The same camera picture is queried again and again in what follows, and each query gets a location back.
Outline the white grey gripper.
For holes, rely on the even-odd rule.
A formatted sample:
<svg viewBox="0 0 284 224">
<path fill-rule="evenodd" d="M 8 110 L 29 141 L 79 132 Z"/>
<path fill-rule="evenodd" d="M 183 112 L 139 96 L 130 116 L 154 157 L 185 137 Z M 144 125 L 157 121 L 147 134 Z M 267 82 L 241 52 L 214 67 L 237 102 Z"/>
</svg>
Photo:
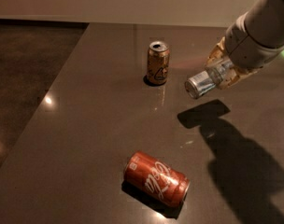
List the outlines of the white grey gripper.
<svg viewBox="0 0 284 224">
<path fill-rule="evenodd" d="M 284 50 L 284 16 L 247 12 L 240 16 L 210 51 L 205 67 L 228 54 L 234 65 L 222 65 L 217 87 L 227 89 L 272 62 Z"/>
</svg>

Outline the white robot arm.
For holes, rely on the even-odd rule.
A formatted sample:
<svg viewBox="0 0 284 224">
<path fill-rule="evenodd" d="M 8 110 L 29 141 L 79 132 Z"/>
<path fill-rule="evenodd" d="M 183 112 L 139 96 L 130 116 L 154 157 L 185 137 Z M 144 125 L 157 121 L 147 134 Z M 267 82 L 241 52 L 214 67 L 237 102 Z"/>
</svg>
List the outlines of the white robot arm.
<svg viewBox="0 0 284 224">
<path fill-rule="evenodd" d="M 226 31 L 205 70 L 226 89 L 272 62 L 284 50 L 284 0 L 259 0 Z"/>
</svg>

